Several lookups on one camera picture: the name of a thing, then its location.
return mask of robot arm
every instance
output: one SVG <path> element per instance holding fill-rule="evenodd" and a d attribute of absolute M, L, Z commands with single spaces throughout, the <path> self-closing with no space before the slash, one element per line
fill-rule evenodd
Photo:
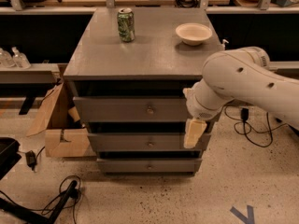
<path fill-rule="evenodd" d="M 187 108 L 209 120 L 237 99 L 256 105 L 299 129 L 299 80 L 270 72 L 264 50 L 250 47 L 217 52 L 203 66 L 203 78 L 185 89 Z"/>

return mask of soda can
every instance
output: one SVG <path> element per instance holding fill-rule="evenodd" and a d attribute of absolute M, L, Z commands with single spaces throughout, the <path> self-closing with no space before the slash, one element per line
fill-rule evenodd
<path fill-rule="evenodd" d="M 121 41 L 130 42 L 135 39 L 134 13 L 130 8 L 119 10 L 118 26 Z"/>

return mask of drawer handle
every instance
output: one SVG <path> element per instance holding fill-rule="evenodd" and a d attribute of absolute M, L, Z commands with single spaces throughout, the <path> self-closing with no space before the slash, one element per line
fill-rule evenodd
<path fill-rule="evenodd" d="M 155 113 L 155 110 L 154 110 L 151 106 L 148 106 L 148 108 L 147 108 L 147 113 L 148 113 L 149 115 L 153 115 L 153 114 Z"/>
<path fill-rule="evenodd" d="M 148 142 L 148 147 L 154 147 L 154 144 L 152 142 Z"/>

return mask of white bowl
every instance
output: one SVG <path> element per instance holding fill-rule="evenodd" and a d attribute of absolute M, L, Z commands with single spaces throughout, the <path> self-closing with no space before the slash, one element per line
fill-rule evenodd
<path fill-rule="evenodd" d="M 176 33 L 184 43 L 190 46 L 198 46 L 212 37 L 212 30 L 199 23 L 181 24 L 177 27 Z"/>

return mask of floor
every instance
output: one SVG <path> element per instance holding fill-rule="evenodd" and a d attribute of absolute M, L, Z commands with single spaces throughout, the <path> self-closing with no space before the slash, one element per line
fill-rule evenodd
<path fill-rule="evenodd" d="M 45 134 L 25 136 L 36 107 L 19 116 L 19 102 L 12 104 L 0 101 L 0 136 L 17 139 L 22 152 L 37 153 L 44 146 Z M 238 107 L 226 111 L 239 118 Z M 47 158 L 42 151 L 35 172 L 21 153 L 22 159 L 0 181 L 0 190 L 20 205 L 43 209 L 58 194 L 62 181 L 77 175 L 82 180 L 82 197 L 75 208 L 78 224 L 297 224 L 299 137 L 283 126 L 273 131 L 270 147 L 256 147 L 237 134 L 236 122 L 221 114 L 195 176 L 104 176 L 93 157 Z M 270 122 L 272 128 L 280 125 L 271 116 Z M 249 123 L 265 130 L 265 112 L 250 106 Z M 252 132 L 249 137 L 261 144 L 270 140 L 265 133 Z M 1 212 L 0 223 L 24 221 Z M 65 209 L 56 223 L 74 223 L 72 209 Z"/>

